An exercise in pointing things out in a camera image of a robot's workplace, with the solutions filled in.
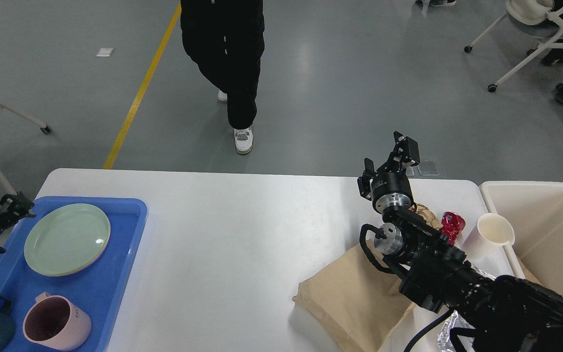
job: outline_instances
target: red cup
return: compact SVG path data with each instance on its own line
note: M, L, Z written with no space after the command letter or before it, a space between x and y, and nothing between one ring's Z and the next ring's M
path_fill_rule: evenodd
M442 228L440 232L449 236L449 243L454 244L455 239L466 226L464 218L454 212L445 212L442 214Z

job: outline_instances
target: storage bin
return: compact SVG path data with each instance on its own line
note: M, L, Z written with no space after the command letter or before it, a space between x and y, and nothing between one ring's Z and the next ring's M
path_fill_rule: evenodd
M514 227L525 267L563 295L563 182L492 181L479 189L488 210Z

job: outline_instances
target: white sneaker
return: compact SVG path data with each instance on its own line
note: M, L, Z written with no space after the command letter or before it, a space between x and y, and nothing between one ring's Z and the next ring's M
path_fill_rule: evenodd
M223 93L222 90L218 91L218 100L219 102L226 103L227 102L227 94Z
M238 154L247 154L253 149L253 132L251 127L243 130L234 129L234 142Z

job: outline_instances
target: floor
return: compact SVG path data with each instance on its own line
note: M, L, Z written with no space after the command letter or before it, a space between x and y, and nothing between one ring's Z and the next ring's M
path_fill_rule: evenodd
M54 130L3 114L0 168L17 190L33 198L54 169L103 167L177 5L0 0L0 96ZM563 65L534 60L489 93L534 41L504 22L462 50L503 11L500 1L266 0L246 156L177 26L114 169L359 176L364 157L385 161L398 130L436 162L433 177L563 182L563 105L552 98ZM100 47L114 54L96 58Z

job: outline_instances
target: blue tray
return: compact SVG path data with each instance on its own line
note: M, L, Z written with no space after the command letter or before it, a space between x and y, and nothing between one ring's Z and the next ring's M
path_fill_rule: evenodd
M106 249L92 265L75 274L51 278L34 272L23 255L29 231L49 212L73 203L95 205L108 216L111 232ZM13 301L10 316L16 323L14 338L4 351L54 351L23 336L25 314L42 292L67 297L90 316L90 336L74 351L105 350L145 228L147 206L132 198L44 197L34 202L33 213L35 218L22 219L14 227L4 246L7 252L0 254L0 294Z

